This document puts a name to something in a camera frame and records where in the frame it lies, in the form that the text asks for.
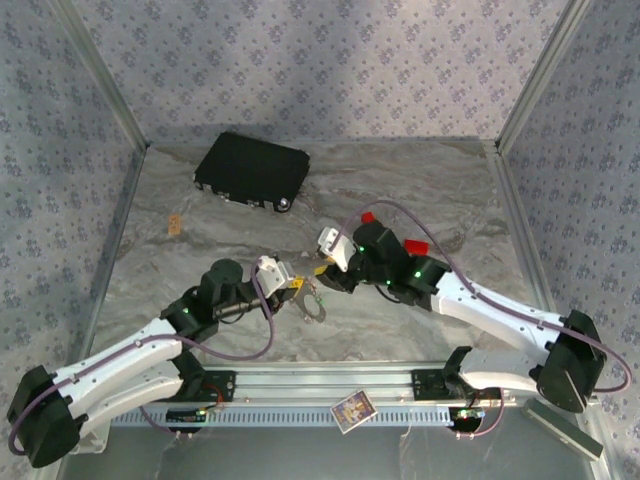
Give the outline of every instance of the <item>small card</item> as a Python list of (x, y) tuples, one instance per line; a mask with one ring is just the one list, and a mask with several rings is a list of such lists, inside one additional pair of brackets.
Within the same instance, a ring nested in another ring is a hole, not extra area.
[(378, 411), (365, 391), (359, 390), (331, 407), (331, 414), (336, 419), (340, 431), (345, 434), (376, 416)]
[(169, 235), (179, 235), (182, 230), (182, 219), (179, 213), (169, 215)]

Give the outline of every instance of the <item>floral wallpaper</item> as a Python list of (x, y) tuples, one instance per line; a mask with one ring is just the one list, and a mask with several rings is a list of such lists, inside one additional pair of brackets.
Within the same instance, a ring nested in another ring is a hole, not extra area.
[[(595, 320), (640, 376), (640, 3), (594, 0), (508, 154), (559, 308)], [(621, 381), (609, 364), (603, 383)], [(640, 478), (640, 387), (603, 408)]]
[(22, 374), (77, 351), (107, 274), (134, 150), (44, 0), (0, 5), (0, 479)]
[(153, 142), (496, 138), (567, 0), (74, 0)]

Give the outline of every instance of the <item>marble surface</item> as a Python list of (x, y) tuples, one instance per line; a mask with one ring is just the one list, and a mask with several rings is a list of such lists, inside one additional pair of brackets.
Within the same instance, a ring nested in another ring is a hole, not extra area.
[[(316, 238), (361, 204), (391, 198), (415, 212), (468, 276), (502, 294), (526, 300), (503, 211), (480, 142), (290, 144), (311, 156), (302, 190), (286, 214), (225, 203), (197, 190), (192, 175), (201, 147), (148, 150), (116, 265), (98, 319), (93, 352), (120, 340), (158, 315), (220, 258), (245, 268), (277, 253), (299, 274), (310, 274)], [(182, 233), (169, 236), (168, 217), (182, 216)], [(375, 213), (400, 239), (421, 238), (391, 207)], [(276, 316), (269, 361), (445, 360), (459, 345), (509, 348), (459, 320), (393, 305), (370, 287), (354, 295), (320, 287), (323, 324), (306, 323), (286, 305)], [(229, 354), (252, 353), (266, 343), (260, 312), (221, 325), (207, 345)], [(207, 363), (218, 363), (207, 358)]]

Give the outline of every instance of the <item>patterned wall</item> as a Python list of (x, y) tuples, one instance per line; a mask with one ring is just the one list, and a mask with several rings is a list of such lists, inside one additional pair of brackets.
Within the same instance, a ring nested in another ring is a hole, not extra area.
[(495, 138), (567, 0), (74, 0), (151, 142)]
[(0, 6), (0, 479), (25, 478), (4, 419), (21, 375), (83, 339), (134, 167), (44, 0)]
[[(640, 376), (640, 4), (594, 0), (508, 155), (559, 308), (592, 315)], [(612, 366), (606, 382), (621, 380)], [(640, 387), (604, 397), (640, 478)]]

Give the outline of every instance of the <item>black case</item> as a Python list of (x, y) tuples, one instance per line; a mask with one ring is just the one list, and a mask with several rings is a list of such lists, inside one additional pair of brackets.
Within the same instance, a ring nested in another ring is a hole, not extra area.
[(222, 133), (196, 169), (200, 190), (233, 202), (286, 212), (309, 172), (309, 155), (302, 150)]

